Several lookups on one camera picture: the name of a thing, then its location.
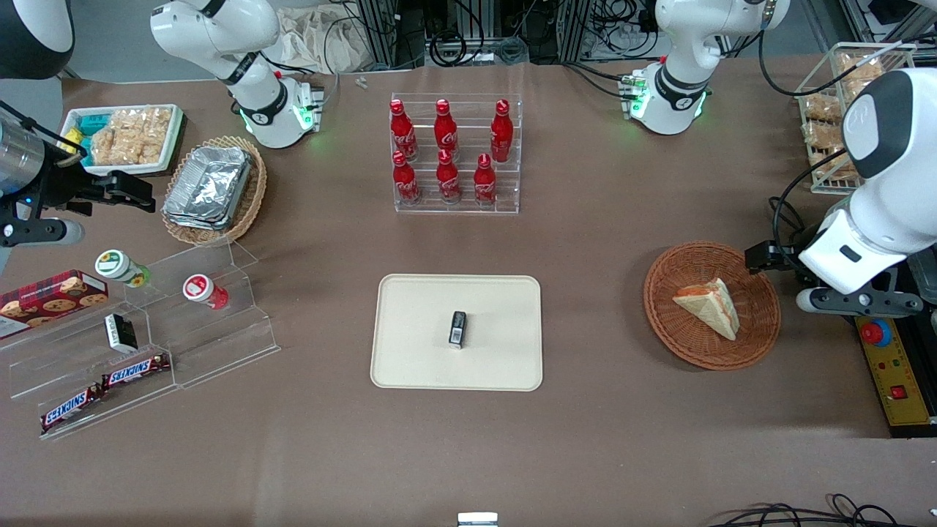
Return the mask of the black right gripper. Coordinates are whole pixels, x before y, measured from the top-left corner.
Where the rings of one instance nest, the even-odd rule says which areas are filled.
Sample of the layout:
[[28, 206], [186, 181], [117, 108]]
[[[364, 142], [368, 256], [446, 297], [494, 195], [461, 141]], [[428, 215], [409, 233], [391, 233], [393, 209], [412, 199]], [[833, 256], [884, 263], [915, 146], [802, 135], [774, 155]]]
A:
[[50, 207], [67, 209], [73, 201], [131, 206], [153, 214], [155, 199], [152, 194], [150, 183], [126, 171], [109, 171], [104, 180], [87, 173], [83, 165], [43, 166], [31, 182], [31, 217], [37, 219]]

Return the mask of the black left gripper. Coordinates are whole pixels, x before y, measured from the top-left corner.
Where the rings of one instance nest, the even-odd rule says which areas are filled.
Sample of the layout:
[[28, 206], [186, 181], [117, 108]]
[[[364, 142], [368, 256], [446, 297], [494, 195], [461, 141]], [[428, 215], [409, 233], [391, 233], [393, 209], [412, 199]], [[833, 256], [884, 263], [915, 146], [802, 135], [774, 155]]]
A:
[[745, 250], [747, 272], [750, 274], [774, 270], [790, 272], [793, 273], [794, 279], [805, 287], [813, 288], [823, 285], [823, 281], [819, 280], [816, 274], [800, 261], [800, 253], [813, 243], [820, 230], [820, 224], [813, 223], [805, 226], [803, 223], [793, 223], [793, 230], [788, 236], [788, 241], [783, 242], [780, 232], [781, 223], [789, 223], [789, 221], [773, 220], [773, 241], [763, 241]]

